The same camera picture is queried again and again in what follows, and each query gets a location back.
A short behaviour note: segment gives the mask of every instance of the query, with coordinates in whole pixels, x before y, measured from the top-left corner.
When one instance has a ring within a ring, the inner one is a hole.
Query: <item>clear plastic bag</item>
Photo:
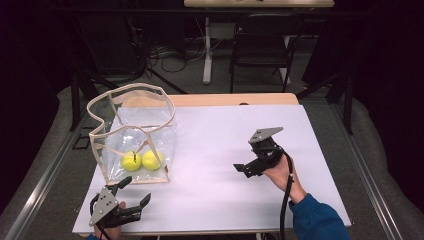
[[[175,107],[162,88],[129,84],[94,98],[87,110],[99,123],[89,136],[106,184],[127,176],[136,184],[170,181]]]

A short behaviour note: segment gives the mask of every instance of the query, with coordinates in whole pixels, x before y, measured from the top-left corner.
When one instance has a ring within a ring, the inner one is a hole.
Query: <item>office chair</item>
[[[282,92],[285,92],[296,41],[303,28],[303,19],[295,15],[255,13],[242,17],[234,27],[230,92],[233,92],[235,66],[275,68],[273,74],[279,68],[286,68],[284,80],[280,75]],[[284,44],[286,36],[294,37],[287,46]]]

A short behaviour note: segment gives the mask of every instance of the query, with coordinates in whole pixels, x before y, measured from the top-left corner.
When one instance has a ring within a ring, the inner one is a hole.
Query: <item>wire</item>
[[[289,165],[289,176],[287,179],[287,186],[286,186],[286,192],[284,193],[284,199],[283,204],[281,206],[281,212],[280,212],[280,235],[281,239],[284,240],[286,238],[285,236],[285,215],[286,215],[286,208],[288,199],[290,196],[291,186],[293,183],[293,160],[292,158],[283,150],[283,154],[287,158],[287,164]]]

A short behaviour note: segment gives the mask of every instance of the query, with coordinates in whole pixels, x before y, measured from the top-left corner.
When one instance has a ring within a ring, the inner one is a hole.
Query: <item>chair leg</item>
[[[233,93],[233,86],[234,86],[234,66],[231,68],[230,93]]]
[[[280,68],[276,68],[275,70],[274,70],[274,72],[272,72],[272,75],[274,75],[276,72],[277,72],[277,70],[279,70]]]
[[[283,82],[283,93],[286,92],[286,87],[287,87],[287,81],[289,80],[289,75],[290,75],[290,68],[291,66],[288,66],[286,69],[286,75],[284,76],[284,82]]]

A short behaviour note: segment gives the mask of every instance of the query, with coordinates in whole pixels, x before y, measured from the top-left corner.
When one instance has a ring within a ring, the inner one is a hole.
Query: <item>yellow ball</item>
[[[121,157],[121,166],[125,171],[133,172],[141,167],[141,156],[134,151],[128,151],[127,155]]]
[[[141,162],[143,163],[143,166],[147,170],[157,170],[157,169],[159,169],[160,162],[162,162],[162,160],[163,160],[163,155],[159,151],[156,151],[156,152],[158,153],[160,161],[158,161],[156,159],[156,156],[155,156],[155,154],[153,153],[152,150],[148,150],[147,152],[145,152],[143,154],[143,157],[141,158]]]

